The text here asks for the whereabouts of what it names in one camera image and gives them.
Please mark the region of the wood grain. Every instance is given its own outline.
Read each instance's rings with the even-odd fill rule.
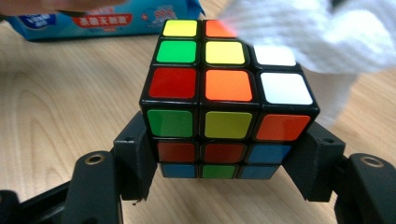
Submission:
[[[202,1],[211,19],[227,1]],[[0,189],[22,201],[68,181],[75,161],[112,141],[139,110],[156,35],[31,43],[0,25]],[[396,164],[396,69],[364,75],[331,131],[346,154]],[[335,223],[280,168],[268,181],[165,179],[123,202],[125,223]]]

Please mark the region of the white square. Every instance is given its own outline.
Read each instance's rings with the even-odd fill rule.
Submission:
[[[295,66],[297,63],[291,49],[283,46],[254,46],[259,64]]]
[[[311,94],[299,74],[262,73],[265,99],[271,104],[311,105]]]

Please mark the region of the red label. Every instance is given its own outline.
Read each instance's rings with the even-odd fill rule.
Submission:
[[[132,14],[87,15],[73,18],[73,22],[81,28],[126,26],[132,22]]]

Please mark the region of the green square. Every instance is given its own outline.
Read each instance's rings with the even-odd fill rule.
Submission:
[[[208,138],[247,137],[253,116],[246,112],[211,111],[205,115],[205,136]]]
[[[166,40],[161,42],[157,53],[159,63],[193,63],[197,44],[194,41]]]
[[[202,178],[232,179],[234,173],[235,166],[205,165],[202,171]]]
[[[192,137],[192,113],[184,110],[148,111],[148,122],[154,135],[160,137]]]

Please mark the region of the human hand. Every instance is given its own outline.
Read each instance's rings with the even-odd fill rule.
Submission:
[[[59,10],[84,12],[123,2],[125,0],[0,0],[0,14],[18,16],[53,13]]]

